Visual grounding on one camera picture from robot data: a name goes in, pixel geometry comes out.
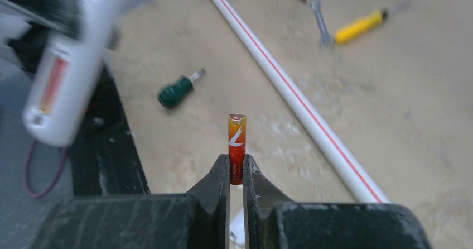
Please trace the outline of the white remote control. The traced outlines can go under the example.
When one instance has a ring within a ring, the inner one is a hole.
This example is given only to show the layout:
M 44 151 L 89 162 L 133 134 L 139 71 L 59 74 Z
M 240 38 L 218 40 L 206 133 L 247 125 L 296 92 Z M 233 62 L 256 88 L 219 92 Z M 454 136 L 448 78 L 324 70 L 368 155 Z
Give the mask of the white remote control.
M 40 60 L 23 110 L 23 124 L 36 140 L 51 146 L 70 145 L 80 126 L 102 70 L 102 59 L 119 15 L 149 0 L 78 0 L 82 10 L 81 37 L 52 33 Z M 56 57 L 67 65 L 50 114 L 40 110 Z

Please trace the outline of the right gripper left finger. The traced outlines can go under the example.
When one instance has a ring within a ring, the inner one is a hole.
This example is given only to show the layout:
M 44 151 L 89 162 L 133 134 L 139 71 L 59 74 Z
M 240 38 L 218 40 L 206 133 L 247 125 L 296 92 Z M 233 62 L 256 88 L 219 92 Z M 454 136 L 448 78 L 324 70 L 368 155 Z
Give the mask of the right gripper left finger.
M 111 195 L 62 201 L 32 248 L 228 248 L 229 157 L 182 194 Z

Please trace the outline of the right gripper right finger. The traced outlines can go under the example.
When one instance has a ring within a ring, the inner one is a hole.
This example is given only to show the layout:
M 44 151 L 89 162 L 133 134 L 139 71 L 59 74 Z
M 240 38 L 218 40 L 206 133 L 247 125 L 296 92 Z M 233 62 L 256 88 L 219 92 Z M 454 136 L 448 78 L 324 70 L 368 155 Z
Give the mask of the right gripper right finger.
M 431 248 L 416 216 L 384 203 L 298 203 L 261 172 L 243 165 L 248 248 Z

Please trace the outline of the red battery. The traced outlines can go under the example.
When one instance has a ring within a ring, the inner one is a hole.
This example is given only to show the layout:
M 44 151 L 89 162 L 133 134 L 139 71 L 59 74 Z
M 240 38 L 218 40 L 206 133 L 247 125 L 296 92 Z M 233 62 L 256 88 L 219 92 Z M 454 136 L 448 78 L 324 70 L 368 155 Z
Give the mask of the red battery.
M 61 58 L 56 57 L 51 68 L 49 78 L 47 80 L 44 93 L 41 98 L 40 110 L 46 114 L 50 114 L 52 105 L 55 101 L 57 91 L 59 90 L 62 76 L 69 63 Z
M 228 154 L 230 159 L 230 183 L 243 183 L 243 162 L 246 155 L 246 115 L 233 113 L 228 116 Z

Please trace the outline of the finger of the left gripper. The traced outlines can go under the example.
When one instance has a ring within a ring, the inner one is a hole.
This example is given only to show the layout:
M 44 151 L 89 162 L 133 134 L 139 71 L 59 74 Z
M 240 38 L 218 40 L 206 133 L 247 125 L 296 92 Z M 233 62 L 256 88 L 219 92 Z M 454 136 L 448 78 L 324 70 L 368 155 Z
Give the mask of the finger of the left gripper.
M 1 0 L 1 3 L 69 38 L 81 37 L 78 0 Z

